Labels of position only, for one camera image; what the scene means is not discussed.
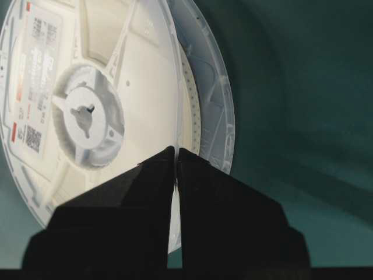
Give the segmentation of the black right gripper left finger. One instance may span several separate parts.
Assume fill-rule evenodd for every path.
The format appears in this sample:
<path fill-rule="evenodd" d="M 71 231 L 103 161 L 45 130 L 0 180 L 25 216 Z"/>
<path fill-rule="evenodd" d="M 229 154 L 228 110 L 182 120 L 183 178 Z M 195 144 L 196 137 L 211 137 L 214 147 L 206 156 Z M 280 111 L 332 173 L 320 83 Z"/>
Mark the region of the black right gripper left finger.
<path fill-rule="evenodd" d="M 165 269 L 174 148 L 58 206 L 29 241 L 24 269 Z"/>

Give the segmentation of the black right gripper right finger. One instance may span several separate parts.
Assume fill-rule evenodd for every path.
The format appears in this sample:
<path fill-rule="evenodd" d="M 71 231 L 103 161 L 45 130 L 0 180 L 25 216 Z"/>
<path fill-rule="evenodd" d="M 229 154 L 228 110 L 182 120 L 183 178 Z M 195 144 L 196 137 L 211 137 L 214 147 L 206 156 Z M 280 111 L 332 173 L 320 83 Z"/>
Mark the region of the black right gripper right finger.
<path fill-rule="evenodd" d="M 309 267 L 305 238 L 277 201 L 186 149 L 177 176 L 185 268 Z"/>

